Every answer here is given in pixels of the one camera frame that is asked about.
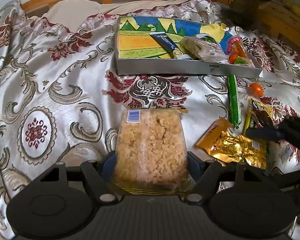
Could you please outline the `grey tray with drawing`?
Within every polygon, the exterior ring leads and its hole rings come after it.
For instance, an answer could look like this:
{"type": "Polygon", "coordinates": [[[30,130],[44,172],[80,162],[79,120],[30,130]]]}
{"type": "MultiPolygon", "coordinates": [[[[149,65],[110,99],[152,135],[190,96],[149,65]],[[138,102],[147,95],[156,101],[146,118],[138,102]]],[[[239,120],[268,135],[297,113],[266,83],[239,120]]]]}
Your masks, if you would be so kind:
{"type": "Polygon", "coordinates": [[[252,78],[261,73],[241,38],[224,25],[150,16],[119,18],[116,64],[119,75],[252,78]]]}

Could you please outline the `blue snack box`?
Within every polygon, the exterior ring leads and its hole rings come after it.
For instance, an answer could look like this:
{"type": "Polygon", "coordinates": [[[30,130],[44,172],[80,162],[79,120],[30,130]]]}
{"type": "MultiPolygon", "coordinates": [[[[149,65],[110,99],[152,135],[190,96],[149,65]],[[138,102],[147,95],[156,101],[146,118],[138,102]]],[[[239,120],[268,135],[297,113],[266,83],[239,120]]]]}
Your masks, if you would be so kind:
{"type": "Polygon", "coordinates": [[[192,60],[188,54],[183,53],[175,42],[165,32],[152,32],[149,33],[158,44],[164,48],[173,59],[178,60],[192,60]]]}

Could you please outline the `brown plush toy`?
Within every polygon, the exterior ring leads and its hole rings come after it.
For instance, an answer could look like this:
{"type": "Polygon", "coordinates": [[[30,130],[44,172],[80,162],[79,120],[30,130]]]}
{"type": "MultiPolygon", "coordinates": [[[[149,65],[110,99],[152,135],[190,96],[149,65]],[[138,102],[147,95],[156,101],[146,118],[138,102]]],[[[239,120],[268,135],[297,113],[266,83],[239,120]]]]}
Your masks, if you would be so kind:
{"type": "Polygon", "coordinates": [[[255,22],[259,3],[260,0],[232,0],[230,7],[222,7],[222,16],[244,30],[250,29],[255,22]]]}

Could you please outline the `orange tangerine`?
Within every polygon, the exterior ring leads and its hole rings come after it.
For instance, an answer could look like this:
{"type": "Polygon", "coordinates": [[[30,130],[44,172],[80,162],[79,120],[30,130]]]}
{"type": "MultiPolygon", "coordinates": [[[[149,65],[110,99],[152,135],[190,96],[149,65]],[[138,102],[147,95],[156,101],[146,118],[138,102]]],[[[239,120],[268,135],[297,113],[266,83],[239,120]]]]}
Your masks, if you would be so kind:
{"type": "Polygon", "coordinates": [[[250,95],[260,98],[263,96],[263,88],[258,83],[251,83],[247,88],[247,91],[250,95]]]}

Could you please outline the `yellow green snack bag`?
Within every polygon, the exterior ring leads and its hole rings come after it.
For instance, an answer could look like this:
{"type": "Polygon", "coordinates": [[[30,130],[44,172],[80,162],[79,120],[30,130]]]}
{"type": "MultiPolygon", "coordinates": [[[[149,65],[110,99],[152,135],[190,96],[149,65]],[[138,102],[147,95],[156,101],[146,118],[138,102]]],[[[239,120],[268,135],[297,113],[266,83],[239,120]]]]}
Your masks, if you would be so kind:
{"type": "Polygon", "coordinates": [[[243,134],[247,135],[249,128],[274,128],[283,118],[284,114],[280,110],[250,98],[243,134]]]}

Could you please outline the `beige pillow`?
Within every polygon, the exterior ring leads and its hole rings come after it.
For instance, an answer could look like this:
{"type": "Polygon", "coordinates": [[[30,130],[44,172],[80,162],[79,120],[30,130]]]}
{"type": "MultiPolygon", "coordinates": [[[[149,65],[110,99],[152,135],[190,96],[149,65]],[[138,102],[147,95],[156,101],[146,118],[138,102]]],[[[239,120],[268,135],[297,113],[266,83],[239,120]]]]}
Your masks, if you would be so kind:
{"type": "Polygon", "coordinates": [[[64,0],[56,3],[46,12],[43,17],[51,23],[65,26],[71,32],[75,32],[79,26],[91,15],[104,14],[126,14],[139,9],[153,9],[157,6],[177,5],[189,0],[168,1],[134,1],[122,4],[100,4],[90,0],[64,0]]]}

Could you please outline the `wooden side shelf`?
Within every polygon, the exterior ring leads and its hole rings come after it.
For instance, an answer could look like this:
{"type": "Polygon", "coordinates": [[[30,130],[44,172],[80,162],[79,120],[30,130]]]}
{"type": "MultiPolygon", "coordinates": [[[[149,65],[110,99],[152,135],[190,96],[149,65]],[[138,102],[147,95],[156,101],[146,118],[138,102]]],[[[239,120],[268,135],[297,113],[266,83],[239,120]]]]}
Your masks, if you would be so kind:
{"type": "Polygon", "coordinates": [[[254,28],[281,39],[300,54],[300,16],[281,5],[273,2],[259,5],[254,28]]]}

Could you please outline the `floral satin bedspread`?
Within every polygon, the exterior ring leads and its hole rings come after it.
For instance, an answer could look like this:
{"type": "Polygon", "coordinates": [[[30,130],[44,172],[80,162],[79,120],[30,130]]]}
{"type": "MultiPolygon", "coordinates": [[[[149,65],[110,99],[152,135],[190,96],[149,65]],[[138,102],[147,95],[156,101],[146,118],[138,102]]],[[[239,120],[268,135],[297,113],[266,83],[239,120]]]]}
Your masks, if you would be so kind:
{"type": "Polygon", "coordinates": [[[226,78],[118,76],[115,34],[123,15],[224,25],[262,67],[256,79],[264,88],[262,102],[284,117],[300,116],[300,55],[277,38],[226,22],[217,3],[189,0],[121,15],[98,13],[71,32],[43,16],[26,16],[20,1],[11,1],[0,9],[0,239],[14,236],[8,201],[58,161],[78,166],[112,151],[126,107],[186,109],[187,148],[207,159],[195,143],[229,114],[226,78]]]}

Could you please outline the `gold foil snack bag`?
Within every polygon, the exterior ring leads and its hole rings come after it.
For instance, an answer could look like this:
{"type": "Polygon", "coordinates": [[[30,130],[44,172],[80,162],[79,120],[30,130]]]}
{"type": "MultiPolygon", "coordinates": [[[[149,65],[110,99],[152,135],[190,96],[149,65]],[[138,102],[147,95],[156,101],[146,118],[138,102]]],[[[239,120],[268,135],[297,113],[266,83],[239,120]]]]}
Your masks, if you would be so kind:
{"type": "Polygon", "coordinates": [[[264,170],[268,165],[267,143],[237,134],[233,125],[224,118],[210,126],[196,147],[224,163],[247,163],[264,170]]]}

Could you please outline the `green white stick pack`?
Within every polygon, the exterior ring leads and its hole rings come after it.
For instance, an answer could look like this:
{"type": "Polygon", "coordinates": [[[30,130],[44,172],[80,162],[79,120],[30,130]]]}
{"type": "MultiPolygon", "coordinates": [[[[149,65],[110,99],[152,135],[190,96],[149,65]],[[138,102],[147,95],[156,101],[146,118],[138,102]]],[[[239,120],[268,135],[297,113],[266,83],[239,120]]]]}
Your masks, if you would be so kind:
{"type": "Polygon", "coordinates": [[[230,120],[234,128],[239,128],[242,122],[241,108],[238,99],[237,80],[234,74],[228,77],[230,120]]]}

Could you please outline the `orange jelly snack bag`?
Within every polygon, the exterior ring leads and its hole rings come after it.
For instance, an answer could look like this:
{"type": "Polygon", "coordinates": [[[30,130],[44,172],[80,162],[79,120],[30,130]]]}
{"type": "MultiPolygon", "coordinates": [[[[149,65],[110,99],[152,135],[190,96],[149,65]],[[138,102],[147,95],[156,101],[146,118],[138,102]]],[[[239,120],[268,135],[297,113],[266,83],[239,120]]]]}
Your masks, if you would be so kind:
{"type": "Polygon", "coordinates": [[[253,61],[248,57],[240,37],[232,36],[229,38],[226,43],[225,52],[228,55],[228,61],[231,64],[250,68],[255,67],[253,61]]]}

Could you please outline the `crispy rice cake pack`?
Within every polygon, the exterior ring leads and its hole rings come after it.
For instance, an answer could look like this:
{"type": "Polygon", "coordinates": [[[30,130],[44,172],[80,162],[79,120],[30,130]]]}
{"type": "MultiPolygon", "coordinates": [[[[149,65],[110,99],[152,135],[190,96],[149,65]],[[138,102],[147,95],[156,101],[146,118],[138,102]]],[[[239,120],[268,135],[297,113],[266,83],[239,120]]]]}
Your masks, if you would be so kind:
{"type": "Polygon", "coordinates": [[[113,181],[131,194],[184,194],[194,181],[177,109],[124,109],[113,181]]]}

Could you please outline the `oat bar clear wrapper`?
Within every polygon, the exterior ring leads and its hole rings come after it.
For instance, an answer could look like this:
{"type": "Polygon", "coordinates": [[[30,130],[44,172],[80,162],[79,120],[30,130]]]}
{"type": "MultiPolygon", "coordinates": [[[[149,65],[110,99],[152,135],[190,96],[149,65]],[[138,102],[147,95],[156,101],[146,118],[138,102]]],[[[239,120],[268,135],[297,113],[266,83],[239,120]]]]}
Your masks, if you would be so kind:
{"type": "Polygon", "coordinates": [[[200,61],[220,62],[228,58],[215,39],[206,34],[200,38],[184,36],[180,44],[195,59],[199,59],[200,61]]]}

